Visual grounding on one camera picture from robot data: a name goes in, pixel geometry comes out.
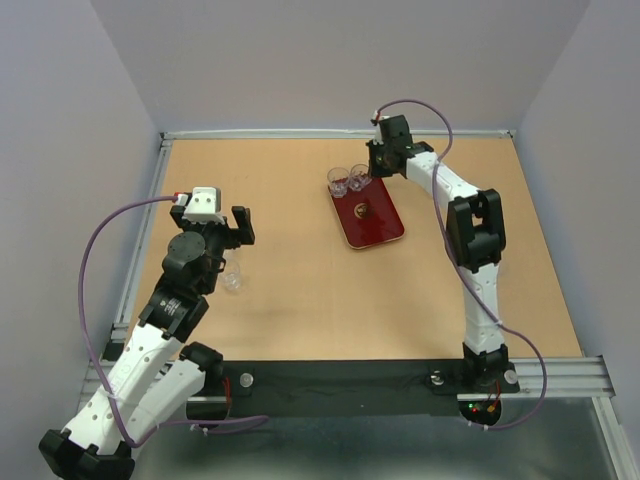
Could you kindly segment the clear faceted glass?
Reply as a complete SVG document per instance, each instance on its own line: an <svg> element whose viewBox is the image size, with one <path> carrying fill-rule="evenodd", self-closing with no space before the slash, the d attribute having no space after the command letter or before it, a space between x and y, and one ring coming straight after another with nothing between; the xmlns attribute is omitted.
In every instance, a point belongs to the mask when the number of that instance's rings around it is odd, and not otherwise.
<svg viewBox="0 0 640 480"><path fill-rule="evenodd" d="M332 198L343 198L349 191L350 171L334 167L327 173L328 190Z"/></svg>

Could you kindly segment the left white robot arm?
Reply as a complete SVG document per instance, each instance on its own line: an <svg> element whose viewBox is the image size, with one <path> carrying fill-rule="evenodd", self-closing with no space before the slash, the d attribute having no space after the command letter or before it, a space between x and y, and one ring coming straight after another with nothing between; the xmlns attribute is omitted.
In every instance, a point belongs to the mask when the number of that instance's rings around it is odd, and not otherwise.
<svg viewBox="0 0 640 480"><path fill-rule="evenodd" d="M215 212L187 206L174 205L170 215L181 231L167 246L162 274L128 344L109 372L97 372L101 384L78 414L39 443L62 479L128 479L133 449L191 395L221 387L225 403L232 403L222 355L188 338L208 309L225 251L254 243L251 214L233 207L234 227Z"/></svg>

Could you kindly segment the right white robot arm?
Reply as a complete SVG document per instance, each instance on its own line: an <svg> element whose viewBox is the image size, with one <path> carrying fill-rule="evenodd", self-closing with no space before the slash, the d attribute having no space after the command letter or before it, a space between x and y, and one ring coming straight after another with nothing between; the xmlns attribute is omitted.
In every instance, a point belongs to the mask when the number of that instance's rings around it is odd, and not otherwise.
<svg viewBox="0 0 640 480"><path fill-rule="evenodd" d="M434 202L445 251L463 289L465 334L456 376L462 385L482 390L509 368L497 289L506 247L501 196L467 182L430 145L416 142L404 116L376 113L372 124L376 132L367 143L369 174L377 178L399 174L423 188Z"/></svg>

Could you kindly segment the clear glass near left arm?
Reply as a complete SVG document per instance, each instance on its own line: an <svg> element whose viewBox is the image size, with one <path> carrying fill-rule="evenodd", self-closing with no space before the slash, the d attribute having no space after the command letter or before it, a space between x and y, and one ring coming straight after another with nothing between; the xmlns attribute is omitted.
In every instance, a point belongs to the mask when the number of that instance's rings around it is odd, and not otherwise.
<svg viewBox="0 0 640 480"><path fill-rule="evenodd" d="M223 272L219 275L219 280L228 292L238 294L242 291L245 283L241 264L231 250L226 251L223 258L225 266Z"/></svg>

